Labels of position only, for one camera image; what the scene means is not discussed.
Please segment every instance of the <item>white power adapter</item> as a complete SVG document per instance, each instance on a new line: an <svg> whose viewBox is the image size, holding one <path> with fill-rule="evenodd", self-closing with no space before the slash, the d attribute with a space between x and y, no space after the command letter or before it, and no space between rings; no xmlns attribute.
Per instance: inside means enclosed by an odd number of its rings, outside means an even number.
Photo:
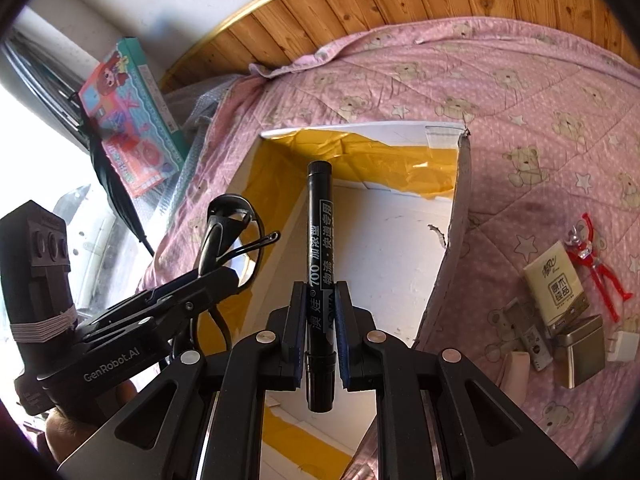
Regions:
<svg viewBox="0 0 640 480"><path fill-rule="evenodd" d="M611 345L607 352L607 361L629 362L636 359L640 334L634 332L615 332L610 339Z"/></svg>

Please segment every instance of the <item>umbrella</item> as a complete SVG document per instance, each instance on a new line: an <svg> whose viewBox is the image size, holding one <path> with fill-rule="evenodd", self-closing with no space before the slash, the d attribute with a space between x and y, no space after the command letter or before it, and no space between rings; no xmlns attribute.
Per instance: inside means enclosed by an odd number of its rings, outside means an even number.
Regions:
<svg viewBox="0 0 640 480"><path fill-rule="evenodd" d="M78 130L84 135L89 142L89 155L91 156L91 164L94 167L95 174L98 177L98 181L102 184L102 187L107 192L107 198L113 209L120 219L125 223L127 228L133 233L133 235L142 243L146 250L149 251L151 256L154 256L154 250L146 239L145 230L142 227L142 222L138 217L133 202L129 197L127 189L124 187L120 176L116 173L116 170L111 165L111 161L104 151L100 136L95 131L91 119L87 115L78 94L73 94L70 97L80 109L80 124Z"/></svg>

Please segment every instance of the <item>camera lens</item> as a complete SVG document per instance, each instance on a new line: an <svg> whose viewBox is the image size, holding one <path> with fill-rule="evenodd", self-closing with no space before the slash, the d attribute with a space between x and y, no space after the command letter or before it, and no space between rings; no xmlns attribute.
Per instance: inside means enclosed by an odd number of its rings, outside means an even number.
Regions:
<svg viewBox="0 0 640 480"><path fill-rule="evenodd" d="M60 249L60 256L62 256L63 258L69 256L69 250L66 246L66 240L64 238L60 238L60 242L58 245Z"/></svg>
<svg viewBox="0 0 640 480"><path fill-rule="evenodd" d="M55 260L58 257L58 242L56 241L56 237L53 233L49 233L49 255L52 260Z"/></svg>
<svg viewBox="0 0 640 480"><path fill-rule="evenodd" d="M36 256L44 256L44 251L47 250L47 244L44 240L44 235L40 231L36 231L33 234L33 250Z"/></svg>

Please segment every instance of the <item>colorful book cover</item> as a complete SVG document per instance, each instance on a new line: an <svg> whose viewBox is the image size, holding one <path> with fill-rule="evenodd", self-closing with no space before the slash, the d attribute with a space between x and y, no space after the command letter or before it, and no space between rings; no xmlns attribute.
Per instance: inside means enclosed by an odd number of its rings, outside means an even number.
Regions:
<svg viewBox="0 0 640 480"><path fill-rule="evenodd" d="M80 99L130 195L177 171L188 153L136 38L123 38L82 86Z"/></svg>

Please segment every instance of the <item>pink bedsheet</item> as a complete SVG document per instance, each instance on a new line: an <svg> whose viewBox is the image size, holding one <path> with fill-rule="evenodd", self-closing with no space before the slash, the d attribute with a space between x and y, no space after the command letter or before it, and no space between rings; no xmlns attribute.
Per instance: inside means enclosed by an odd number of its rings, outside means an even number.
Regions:
<svg viewBox="0 0 640 480"><path fill-rule="evenodd" d="M585 211L604 260L636 295L617 302L623 321L614 326L582 274L588 314L603 315L607 334L621 327L640 332L640 72L619 57L537 25L457 18L355 34L289 67L254 73L219 108L143 286L193 267L206 206L225 191L261 131L463 121L472 146L469 225L446 305L420 347L459 348L496 378L515 345L500 311L514 297L528 297L523 267ZM579 462L639 371L638 362L607 364L575 390L555 386L551 367L532 371L523 409Z"/></svg>

